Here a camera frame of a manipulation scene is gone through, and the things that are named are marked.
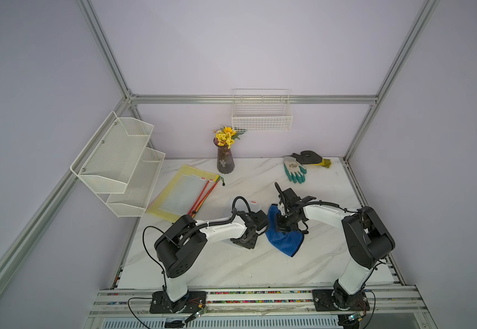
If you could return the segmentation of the yellow mesh document bag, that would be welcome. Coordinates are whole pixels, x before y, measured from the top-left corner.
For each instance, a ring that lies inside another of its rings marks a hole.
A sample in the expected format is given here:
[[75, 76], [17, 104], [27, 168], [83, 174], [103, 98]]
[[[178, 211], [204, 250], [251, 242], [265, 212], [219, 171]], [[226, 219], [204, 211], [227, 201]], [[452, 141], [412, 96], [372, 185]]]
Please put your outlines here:
[[205, 183], [218, 175], [183, 165], [145, 213], [176, 222], [182, 215], [188, 215]]

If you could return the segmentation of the blue microfiber cleaning cloth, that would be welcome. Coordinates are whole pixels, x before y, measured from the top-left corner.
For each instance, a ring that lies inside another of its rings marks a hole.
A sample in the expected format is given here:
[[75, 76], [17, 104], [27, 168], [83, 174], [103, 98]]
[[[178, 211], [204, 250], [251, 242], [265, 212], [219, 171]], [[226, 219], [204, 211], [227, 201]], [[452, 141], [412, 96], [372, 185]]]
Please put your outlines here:
[[302, 232], [292, 231], [290, 233], [278, 232], [275, 229], [276, 216], [281, 211], [276, 204], [271, 204], [267, 213], [269, 228], [265, 235], [270, 244], [289, 257], [293, 257], [299, 251], [304, 242], [304, 234]]

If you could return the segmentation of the dark purple glass vase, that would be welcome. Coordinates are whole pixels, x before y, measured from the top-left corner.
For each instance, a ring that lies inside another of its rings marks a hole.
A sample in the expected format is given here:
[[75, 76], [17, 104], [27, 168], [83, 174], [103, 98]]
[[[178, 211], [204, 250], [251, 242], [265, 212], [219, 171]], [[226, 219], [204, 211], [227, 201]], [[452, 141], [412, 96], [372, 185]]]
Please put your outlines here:
[[221, 144], [217, 138], [214, 139], [214, 144], [217, 147], [217, 170], [221, 174], [230, 174], [235, 169], [235, 163], [231, 149], [226, 143]]

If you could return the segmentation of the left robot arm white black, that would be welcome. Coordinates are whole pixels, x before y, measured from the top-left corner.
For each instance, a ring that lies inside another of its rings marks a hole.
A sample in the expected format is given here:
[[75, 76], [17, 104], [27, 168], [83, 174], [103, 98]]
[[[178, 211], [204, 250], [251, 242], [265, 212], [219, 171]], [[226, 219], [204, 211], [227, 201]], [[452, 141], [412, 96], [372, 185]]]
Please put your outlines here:
[[268, 216], [263, 211], [246, 212], [234, 208], [229, 218], [208, 222], [196, 221], [190, 215], [180, 217], [154, 244], [164, 268], [164, 292], [169, 301], [176, 303], [188, 296], [184, 275], [206, 245], [230, 241], [242, 248], [253, 249], [258, 237], [268, 227]]

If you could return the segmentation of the yellow artificial flowers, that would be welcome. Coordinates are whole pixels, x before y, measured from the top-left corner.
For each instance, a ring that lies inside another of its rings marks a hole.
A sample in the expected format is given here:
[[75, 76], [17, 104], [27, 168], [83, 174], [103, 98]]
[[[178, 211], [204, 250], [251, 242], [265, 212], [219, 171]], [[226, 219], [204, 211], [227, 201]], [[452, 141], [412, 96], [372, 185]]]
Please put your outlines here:
[[244, 131], [236, 131], [232, 127], [222, 126], [219, 130], [215, 130], [214, 144], [217, 147], [231, 149], [236, 140], [240, 140], [245, 134]]

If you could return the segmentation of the white two-tier mesh shelf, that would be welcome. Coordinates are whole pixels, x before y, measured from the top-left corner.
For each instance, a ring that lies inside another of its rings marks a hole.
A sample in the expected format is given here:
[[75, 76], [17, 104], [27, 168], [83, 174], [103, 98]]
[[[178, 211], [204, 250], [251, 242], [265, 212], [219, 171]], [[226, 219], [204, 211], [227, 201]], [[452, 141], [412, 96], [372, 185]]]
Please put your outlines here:
[[153, 125], [111, 112], [70, 171], [117, 217], [140, 217], [165, 160], [151, 147]]

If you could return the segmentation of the black yellow work glove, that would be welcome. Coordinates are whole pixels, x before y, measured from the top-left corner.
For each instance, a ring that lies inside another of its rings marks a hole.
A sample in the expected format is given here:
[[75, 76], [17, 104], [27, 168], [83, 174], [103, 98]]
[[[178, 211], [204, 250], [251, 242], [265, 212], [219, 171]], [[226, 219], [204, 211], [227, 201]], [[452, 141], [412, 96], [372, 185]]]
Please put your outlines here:
[[301, 165], [316, 165], [316, 166], [322, 166], [325, 168], [330, 168], [332, 162], [328, 158], [323, 158], [319, 156], [316, 152], [306, 150], [302, 151], [299, 154], [298, 153], [293, 153], [291, 155], [293, 158], [296, 159], [298, 163]]

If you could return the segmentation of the green white work glove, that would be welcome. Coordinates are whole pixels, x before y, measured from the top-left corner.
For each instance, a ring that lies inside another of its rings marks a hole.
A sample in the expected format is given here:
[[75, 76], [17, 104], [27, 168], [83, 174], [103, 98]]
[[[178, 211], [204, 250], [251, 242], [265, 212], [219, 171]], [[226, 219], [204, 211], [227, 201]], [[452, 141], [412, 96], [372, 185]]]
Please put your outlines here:
[[290, 182], [302, 184], [305, 182], [306, 168], [292, 156], [283, 159], [284, 170]]

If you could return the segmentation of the red zipper mesh document bag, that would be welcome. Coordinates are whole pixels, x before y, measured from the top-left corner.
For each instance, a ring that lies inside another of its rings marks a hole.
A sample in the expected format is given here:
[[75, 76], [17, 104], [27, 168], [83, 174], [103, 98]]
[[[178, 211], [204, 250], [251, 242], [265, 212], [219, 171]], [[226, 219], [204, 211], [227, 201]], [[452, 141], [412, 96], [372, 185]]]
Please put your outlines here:
[[188, 214], [191, 217], [194, 217], [199, 212], [199, 209], [201, 208], [202, 204], [205, 202], [205, 200], [207, 199], [209, 194], [212, 193], [212, 191], [215, 189], [215, 187], [218, 185], [218, 183], [221, 181], [221, 179], [222, 179], [222, 177], [220, 175], [218, 175], [216, 177], [216, 179], [208, 180], [205, 183], [205, 185], [203, 186], [203, 188], [201, 190], [201, 193], [199, 194], [199, 196], [195, 200], [194, 204], [192, 205], [192, 207], [188, 211]]

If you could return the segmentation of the aluminium frame rail base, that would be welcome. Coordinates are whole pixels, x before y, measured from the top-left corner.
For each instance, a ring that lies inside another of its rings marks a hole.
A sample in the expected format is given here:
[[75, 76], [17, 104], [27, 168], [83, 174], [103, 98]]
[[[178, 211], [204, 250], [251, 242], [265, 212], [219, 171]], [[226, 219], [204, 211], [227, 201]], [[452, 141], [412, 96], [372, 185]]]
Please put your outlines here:
[[179, 313], [152, 290], [97, 294], [86, 328], [436, 328], [414, 286], [370, 286], [348, 311], [312, 287], [201, 289]]

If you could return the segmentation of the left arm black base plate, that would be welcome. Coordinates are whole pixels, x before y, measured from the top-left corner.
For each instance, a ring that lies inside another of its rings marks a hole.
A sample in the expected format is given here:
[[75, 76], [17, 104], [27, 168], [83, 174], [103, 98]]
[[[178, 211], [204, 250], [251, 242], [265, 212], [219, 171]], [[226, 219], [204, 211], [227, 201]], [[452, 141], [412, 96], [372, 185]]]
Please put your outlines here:
[[172, 302], [166, 292], [157, 291], [152, 294], [149, 312], [151, 314], [195, 313], [205, 306], [206, 300], [206, 291], [188, 291], [176, 302]]

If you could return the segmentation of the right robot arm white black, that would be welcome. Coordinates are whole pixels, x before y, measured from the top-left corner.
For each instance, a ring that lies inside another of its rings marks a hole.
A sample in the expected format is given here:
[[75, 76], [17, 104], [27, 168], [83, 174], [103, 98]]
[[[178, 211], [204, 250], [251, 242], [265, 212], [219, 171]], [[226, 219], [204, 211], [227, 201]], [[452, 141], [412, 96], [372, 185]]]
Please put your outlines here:
[[308, 221], [324, 223], [345, 235], [351, 260], [334, 283], [334, 295], [348, 299], [359, 294], [378, 263], [395, 249], [395, 241], [376, 211], [363, 206], [350, 211], [315, 197], [300, 198], [293, 189], [283, 191], [275, 184], [279, 203], [269, 209], [269, 242], [293, 257], [304, 243], [305, 231], [299, 224]]

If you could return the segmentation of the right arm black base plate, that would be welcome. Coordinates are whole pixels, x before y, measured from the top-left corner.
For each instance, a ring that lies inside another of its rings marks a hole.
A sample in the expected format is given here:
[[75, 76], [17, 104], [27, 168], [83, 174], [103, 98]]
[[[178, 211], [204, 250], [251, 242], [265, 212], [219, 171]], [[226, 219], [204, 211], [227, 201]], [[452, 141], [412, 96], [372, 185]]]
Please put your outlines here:
[[349, 295], [342, 289], [314, 289], [312, 300], [316, 311], [369, 311], [370, 305], [363, 290]]

